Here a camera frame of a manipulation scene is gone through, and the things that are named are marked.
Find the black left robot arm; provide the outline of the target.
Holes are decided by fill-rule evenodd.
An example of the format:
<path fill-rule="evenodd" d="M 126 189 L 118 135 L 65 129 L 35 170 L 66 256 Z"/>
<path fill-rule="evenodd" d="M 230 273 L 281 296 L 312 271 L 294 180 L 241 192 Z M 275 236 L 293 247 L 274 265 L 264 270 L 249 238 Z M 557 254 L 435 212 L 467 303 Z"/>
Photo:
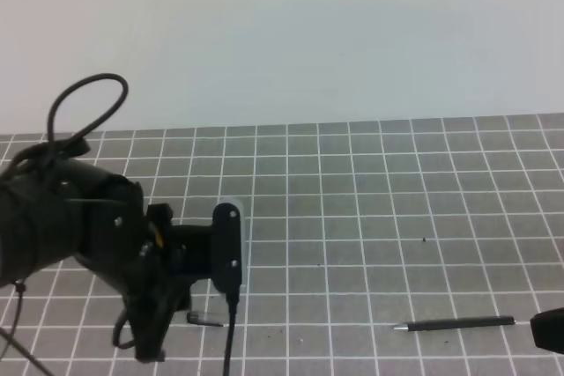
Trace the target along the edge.
<path fill-rule="evenodd" d="M 1 178 L 1 281 L 30 277 L 68 257 L 117 291 L 119 326 L 142 363 L 163 359 L 174 314 L 212 273 L 212 229 L 174 225 L 164 203 L 145 206 L 139 184 L 46 144 L 21 151 Z"/>

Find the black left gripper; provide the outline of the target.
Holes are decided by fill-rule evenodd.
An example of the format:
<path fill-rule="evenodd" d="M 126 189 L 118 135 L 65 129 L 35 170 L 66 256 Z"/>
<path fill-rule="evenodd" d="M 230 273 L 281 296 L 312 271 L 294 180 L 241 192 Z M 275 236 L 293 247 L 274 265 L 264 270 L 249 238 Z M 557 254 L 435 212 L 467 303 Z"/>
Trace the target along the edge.
<path fill-rule="evenodd" d="M 122 296 L 112 335 L 138 362 L 164 362 L 174 314 L 188 307 L 189 288 L 212 273 L 211 226 L 173 225 L 161 203 L 145 214 L 122 202 L 93 203 L 84 214 L 78 262 Z"/>

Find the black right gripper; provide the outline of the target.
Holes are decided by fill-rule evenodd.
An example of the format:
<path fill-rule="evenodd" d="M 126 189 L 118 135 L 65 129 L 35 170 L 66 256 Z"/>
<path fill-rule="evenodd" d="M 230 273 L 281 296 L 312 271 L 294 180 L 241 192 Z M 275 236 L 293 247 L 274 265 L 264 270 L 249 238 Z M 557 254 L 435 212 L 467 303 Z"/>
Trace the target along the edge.
<path fill-rule="evenodd" d="M 535 345 L 541 350 L 564 352 L 564 308 L 548 310 L 530 320 Z"/>

